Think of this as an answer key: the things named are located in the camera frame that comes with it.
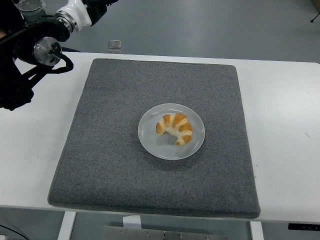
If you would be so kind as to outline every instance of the gray carpet pad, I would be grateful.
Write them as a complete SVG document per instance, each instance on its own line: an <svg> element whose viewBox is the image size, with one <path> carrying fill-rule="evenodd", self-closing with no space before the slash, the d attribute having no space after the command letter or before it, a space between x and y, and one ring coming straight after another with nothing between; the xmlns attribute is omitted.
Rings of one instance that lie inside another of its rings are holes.
<svg viewBox="0 0 320 240"><path fill-rule="evenodd" d="M191 108L204 123L203 145L185 159L157 158L139 141L141 117L165 103ZM48 202L95 211L258 217L236 68L95 59Z"/></svg>

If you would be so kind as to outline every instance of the white plate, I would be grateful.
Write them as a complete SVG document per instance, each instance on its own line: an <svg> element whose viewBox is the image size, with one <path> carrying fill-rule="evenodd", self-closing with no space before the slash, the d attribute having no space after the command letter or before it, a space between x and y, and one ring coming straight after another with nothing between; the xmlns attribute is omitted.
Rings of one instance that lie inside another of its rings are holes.
<svg viewBox="0 0 320 240"><path fill-rule="evenodd" d="M177 138L169 133L157 135L157 122L166 114L182 113L193 129L191 140L182 146L176 145ZM148 110L141 118L138 126L138 136L142 146L152 155L165 160L180 160L194 154L205 139L205 126L201 118L190 108L166 103Z"/></svg>

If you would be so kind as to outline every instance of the bread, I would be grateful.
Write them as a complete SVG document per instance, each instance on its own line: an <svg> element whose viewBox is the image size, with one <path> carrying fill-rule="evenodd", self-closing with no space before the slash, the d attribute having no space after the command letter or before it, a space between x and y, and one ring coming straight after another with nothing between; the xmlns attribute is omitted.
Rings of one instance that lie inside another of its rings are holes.
<svg viewBox="0 0 320 240"><path fill-rule="evenodd" d="M176 145L185 145L192 137L193 129L187 117L181 113L166 114L155 126L156 134L163 135L168 132L177 137Z"/></svg>

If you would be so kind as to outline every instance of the white table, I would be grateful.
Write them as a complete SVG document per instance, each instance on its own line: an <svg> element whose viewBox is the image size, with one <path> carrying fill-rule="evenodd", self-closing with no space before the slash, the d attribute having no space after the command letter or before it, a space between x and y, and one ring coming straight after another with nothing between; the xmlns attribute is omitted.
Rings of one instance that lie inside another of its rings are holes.
<svg viewBox="0 0 320 240"><path fill-rule="evenodd" d="M0 109L0 207L67 210L49 188L93 59L234 65L259 204L257 221L320 223L320 65L238 59L68 53L71 72L50 74L32 102ZM32 66L17 60L21 72Z"/></svg>

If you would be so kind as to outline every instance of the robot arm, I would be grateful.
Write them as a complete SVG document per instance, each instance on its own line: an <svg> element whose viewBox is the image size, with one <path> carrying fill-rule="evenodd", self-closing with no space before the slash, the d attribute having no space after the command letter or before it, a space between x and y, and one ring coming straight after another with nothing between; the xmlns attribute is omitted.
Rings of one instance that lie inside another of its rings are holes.
<svg viewBox="0 0 320 240"><path fill-rule="evenodd" d="M85 26L93 26L118 0L69 0L55 15L42 16L0 39L0 108L13 111L30 103L32 88L46 74L60 74L73 69L72 61L59 42L68 40ZM21 74L13 56L35 65ZM65 66L53 69L60 60Z"/></svg>

